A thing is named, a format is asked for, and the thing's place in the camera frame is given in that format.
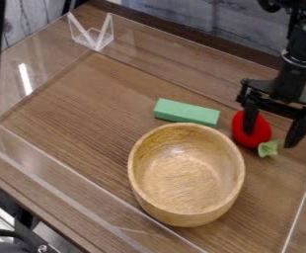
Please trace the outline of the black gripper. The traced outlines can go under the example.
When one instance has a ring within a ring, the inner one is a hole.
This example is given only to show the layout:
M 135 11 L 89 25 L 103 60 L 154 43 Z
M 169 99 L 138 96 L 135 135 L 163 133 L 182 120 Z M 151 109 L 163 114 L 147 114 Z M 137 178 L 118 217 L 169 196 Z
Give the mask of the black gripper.
M 242 80 L 242 90 L 237 101 L 245 108 L 244 130 L 248 135 L 254 133 L 256 121 L 261 111 L 277 114 L 293 120 L 286 138 L 285 148 L 298 145 L 306 136 L 306 89 L 292 99 L 274 93 L 274 80 Z

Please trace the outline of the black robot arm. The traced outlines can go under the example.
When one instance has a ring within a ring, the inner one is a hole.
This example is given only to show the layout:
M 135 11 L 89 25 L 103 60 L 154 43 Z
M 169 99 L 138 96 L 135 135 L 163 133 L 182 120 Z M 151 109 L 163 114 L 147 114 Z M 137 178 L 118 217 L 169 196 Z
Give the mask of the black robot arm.
M 282 65 L 272 80 L 242 80 L 237 101 L 245 109 L 244 132 L 253 134 L 260 111 L 293 120 L 284 147 L 293 148 L 306 136 L 306 0 L 257 0 L 268 13 L 285 9 L 290 15 Z

